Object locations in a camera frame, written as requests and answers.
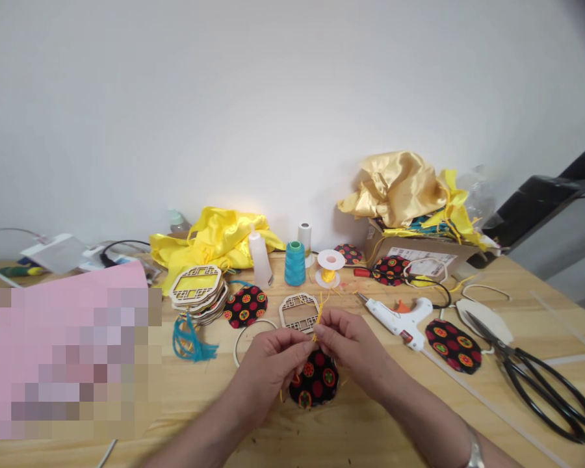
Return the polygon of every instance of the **teal thread spool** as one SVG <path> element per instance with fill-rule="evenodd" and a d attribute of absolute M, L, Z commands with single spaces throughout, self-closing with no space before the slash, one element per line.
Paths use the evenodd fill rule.
<path fill-rule="evenodd" d="M 290 286 L 306 282 L 306 255 L 304 245 L 298 240 L 286 245 L 286 269 L 284 279 Z"/>

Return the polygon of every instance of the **red dot pattern fabric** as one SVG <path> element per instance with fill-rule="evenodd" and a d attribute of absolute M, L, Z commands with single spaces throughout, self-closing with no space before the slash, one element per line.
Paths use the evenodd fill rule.
<path fill-rule="evenodd" d="M 346 265 L 357 265 L 362 260 L 362 252 L 353 244 L 340 244 L 333 249 L 344 256 Z"/>
<path fill-rule="evenodd" d="M 393 255 L 391 257 L 384 257 L 380 259 L 373 267 L 372 276 L 375 281 L 387 286 L 399 286 L 401 275 L 406 266 L 410 264 L 409 260 Z"/>
<path fill-rule="evenodd" d="M 232 328 L 244 328 L 262 317 L 267 311 L 267 295 L 258 286 L 244 286 L 227 298 L 224 317 Z"/>
<path fill-rule="evenodd" d="M 304 409 L 331 401 L 338 387 L 338 371 L 333 359 L 320 349 L 312 352 L 300 375 L 289 387 L 291 398 Z"/>
<path fill-rule="evenodd" d="M 455 371 L 474 374 L 481 367 L 481 348 L 468 333 L 452 323 L 437 318 L 424 332 L 431 347 Z"/>

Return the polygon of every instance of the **hot glue gun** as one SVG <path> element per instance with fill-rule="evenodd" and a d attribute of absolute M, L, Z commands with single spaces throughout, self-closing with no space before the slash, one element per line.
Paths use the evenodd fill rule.
<path fill-rule="evenodd" d="M 424 335 L 418 331 L 417 325 L 433 310 L 431 301 L 427 298 L 416 299 L 416 307 L 413 311 L 398 311 L 389 309 L 381 302 L 368 299 L 364 294 L 357 293 L 364 305 L 373 316 L 379 320 L 393 335 L 399 335 L 414 351 L 421 351 L 424 346 Z"/>

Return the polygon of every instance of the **white thread spool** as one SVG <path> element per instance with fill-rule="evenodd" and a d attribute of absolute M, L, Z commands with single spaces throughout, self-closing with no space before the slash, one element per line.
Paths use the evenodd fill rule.
<path fill-rule="evenodd" d="M 340 252 L 335 250 L 322 250 L 318 254 L 317 261 L 318 264 L 322 266 L 322 268 L 317 271 L 314 279 L 320 286 L 324 287 L 325 289 L 331 289 L 338 286 L 340 284 L 340 275 L 338 274 L 338 270 L 340 270 L 345 265 L 345 257 Z M 326 283 L 323 280 L 323 270 L 336 271 L 331 282 Z"/>
<path fill-rule="evenodd" d="M 314 263 L 314 254 L 311 245 L 312 226 L 310 223 L 301 223 L 297 231 L 297 240 L 304 245 L 305 267 L 309 268 Z"/>

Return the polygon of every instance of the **white glue bottle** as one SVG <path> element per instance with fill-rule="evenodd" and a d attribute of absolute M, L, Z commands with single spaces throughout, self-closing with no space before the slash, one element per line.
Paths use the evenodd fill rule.
<path fill-rule="evenodd" d="M 263 291 L 273 284 L 273 273 L 268 262 L 267 243 L 264 238 L 255 231 L 252 224 L 252 233 L 249 234 L 249 252 L 253 260 L 253 284 Z"/>

